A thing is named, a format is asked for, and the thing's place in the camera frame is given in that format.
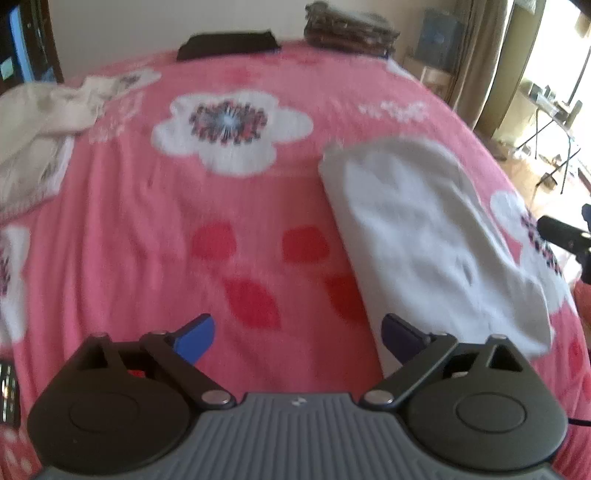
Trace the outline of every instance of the black cable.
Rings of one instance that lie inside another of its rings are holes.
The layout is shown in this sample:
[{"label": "black cable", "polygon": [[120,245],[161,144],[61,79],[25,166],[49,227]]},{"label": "black cable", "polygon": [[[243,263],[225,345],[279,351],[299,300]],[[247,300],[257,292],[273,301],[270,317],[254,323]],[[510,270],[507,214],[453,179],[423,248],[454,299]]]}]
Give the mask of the black cable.
[{"label": "black cable", "polygon": [[591,427],[591,421],[589,420],[569,419],[569,423],[577,427]]}]

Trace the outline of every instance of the metal screw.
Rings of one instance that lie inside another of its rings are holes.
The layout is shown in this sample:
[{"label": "metal screw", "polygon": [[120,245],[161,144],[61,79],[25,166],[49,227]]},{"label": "metal screw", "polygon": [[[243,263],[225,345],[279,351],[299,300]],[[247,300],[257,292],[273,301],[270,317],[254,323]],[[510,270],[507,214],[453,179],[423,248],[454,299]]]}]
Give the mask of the metal screw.
[{"label": "metal screw", "polygon": [[201,399],[208,405],[221,407],[232,401],[232,396],[223,390],[210,390],[201,395]]},{"label": "metal screw", "polygon": [[370,405],[381,407],[390,405],[394,401],[394,396],[385,390],[370,390],[363,396],[363,399]]}]

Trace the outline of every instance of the red petal print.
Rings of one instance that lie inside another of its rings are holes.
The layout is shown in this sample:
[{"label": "red petal print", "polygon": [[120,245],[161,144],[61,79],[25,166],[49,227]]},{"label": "red petal print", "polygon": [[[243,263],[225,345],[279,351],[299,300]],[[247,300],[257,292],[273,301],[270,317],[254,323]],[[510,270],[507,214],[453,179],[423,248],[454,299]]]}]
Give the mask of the red petal print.
[{"label": "red petal print", "polygon": [[207,260],[228,260],[236,253],[236,236],[227,222],[202,226],[193,235],[191,252]]},{"label": "red petal print", "polygon": [[283,260],[289,263],[315,263],[329,256],[330,247],[318,227],[305,226],[283,234]]},{"label": "red petal print", "polygon": [[232,314],[245,326],[277,330],[281,327],[275,298],[253,280],[226,280],[226,296]]},{"label": "red petal print", "polygon": [[569,367],[570,375],[575,376],[583,367],[584,353],[578,340],[570,342],[569,346]]},{"label": "red petal print", "polygon": [[363,300],[353,275],[338,275],[324,280],[330,302],[343,320],[366,324],[367,316]]},{"label": "red petal print", "polygon": [[591,374],[587,372],[583,378],[583,394],[588,402],[591,402]]},{"label": "red petal print", "polygon": [[223,79],[226,83],[239,83],[240,85],[244,85],[247,82],[257,80],[260,76],[260,74],[252,72],[247,67],[236,67],[224,72]]}]

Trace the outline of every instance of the round black pad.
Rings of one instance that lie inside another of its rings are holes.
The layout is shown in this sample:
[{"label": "round black pad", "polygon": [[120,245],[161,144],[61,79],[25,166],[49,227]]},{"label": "round black pad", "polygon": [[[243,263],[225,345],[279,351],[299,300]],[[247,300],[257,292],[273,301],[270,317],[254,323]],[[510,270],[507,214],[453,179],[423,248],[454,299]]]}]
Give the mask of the round black pad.
[{"label": "round black pad", "polygon": [[71,473],[130,471],[162,457],[189,426],[189,407],[163,383],[109,369],[46,390],[28,432],[42,463]]},{"label": "round black pad", "polygon": [[485,472],[547,461],[567,428],[564,411],[537,378],[497,369],[430,384],[411,398],[406,414],[428,451]]},{"label": "round black pad", "polygon": [[468,427],[482,433],[506,433],[525,421],[525,408],[511,397],[479,393],[458,404],[457,416]]}]

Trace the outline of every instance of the black cloth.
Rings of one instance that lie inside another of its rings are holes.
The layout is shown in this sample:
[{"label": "black cloth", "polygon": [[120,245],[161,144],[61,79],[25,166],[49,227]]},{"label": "black cloth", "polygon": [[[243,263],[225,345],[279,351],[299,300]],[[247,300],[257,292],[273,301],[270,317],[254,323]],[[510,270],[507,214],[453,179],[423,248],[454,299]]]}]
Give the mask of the black cloth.
[{"label": "black cloth", "polygon": [[266,32],[204,33],[191,37],[179,49],[177,61],[280,49],[281,47],[271,30]]}]

